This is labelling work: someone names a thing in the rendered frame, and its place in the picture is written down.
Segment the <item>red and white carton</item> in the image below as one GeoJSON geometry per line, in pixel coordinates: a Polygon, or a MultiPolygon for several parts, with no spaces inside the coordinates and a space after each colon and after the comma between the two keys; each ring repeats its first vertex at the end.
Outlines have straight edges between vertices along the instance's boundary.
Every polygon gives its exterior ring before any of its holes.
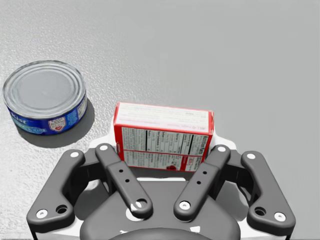
{"type": "Polygon", "coordinates": [[[195,172],[209,153],[214,112],[119,102],[113,129],[116,151],[134,168],[195,172]]]}

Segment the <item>blue flat can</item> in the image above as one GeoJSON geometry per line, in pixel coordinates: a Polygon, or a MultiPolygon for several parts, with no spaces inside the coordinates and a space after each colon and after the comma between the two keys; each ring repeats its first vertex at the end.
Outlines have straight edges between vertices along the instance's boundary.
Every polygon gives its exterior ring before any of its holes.
{"type": "Polygon", "coordinates": [[[70,130],[82,120],[88,106],[82,74],[58,60],[19,67],[5,80],[2,94],[15,125],[34,135],[70,130]]]}

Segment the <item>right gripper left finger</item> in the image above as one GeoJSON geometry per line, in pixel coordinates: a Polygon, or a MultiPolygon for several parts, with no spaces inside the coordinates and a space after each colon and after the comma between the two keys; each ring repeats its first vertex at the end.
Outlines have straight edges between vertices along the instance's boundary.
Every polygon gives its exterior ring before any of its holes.
{"type": "Polygon", "coordinates": [[[67,150],[48,177],[29,209],[26,221],[32,233],[48,233],[72,225],[74,205],[93,180],[105,180],[116,189],[132,215],[146,219],[153,214],[153,202],[129,166],[109,143],[88,151],[67,150]]]}

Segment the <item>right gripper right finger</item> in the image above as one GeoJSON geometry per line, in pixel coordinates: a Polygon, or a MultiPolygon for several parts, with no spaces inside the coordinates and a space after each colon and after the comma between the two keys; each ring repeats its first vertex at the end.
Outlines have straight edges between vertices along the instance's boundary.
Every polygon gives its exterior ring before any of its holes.
{"type": "Polygon", "coordinates": [[[214,136],[205,161],[194,172],[173,205],[175,217],[190,222],[208,197],[219,195],[225,182],[235,183],[248,203],[247,224],[274,236],[292,235],[296,218],[266,159],[257,151],[239,154],[236,144],[214,136]]]}

